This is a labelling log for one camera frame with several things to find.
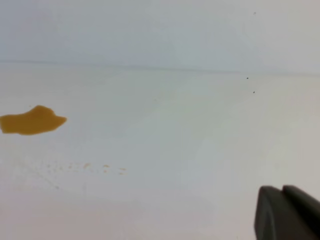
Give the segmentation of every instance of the small orange droplet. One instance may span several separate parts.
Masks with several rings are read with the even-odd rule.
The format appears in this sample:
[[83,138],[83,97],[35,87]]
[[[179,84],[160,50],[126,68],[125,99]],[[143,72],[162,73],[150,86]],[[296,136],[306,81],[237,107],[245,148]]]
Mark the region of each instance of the small orange droplet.
[[83,166],[83,169],[87,169],[88,167],[91,166],[91,163],[86,163],[84,166]]

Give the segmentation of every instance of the white table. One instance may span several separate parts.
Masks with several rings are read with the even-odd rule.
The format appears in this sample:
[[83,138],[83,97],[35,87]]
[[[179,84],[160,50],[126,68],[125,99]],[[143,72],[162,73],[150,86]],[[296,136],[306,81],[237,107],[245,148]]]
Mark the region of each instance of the white table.
[[261,185],[320,198],[319,77],[0,64],[0,116],[36,105],[68,120],[0,134],[2,240],[253,240]]

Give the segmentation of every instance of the orange stain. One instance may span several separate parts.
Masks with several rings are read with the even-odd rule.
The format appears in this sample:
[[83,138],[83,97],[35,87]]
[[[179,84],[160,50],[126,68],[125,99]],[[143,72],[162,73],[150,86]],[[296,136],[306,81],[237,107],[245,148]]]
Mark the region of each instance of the orange stain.
[[56,130],[66,121],[52,109],[38,105],[26,113],[0,116],[0,127],[4,134],[34,135]]

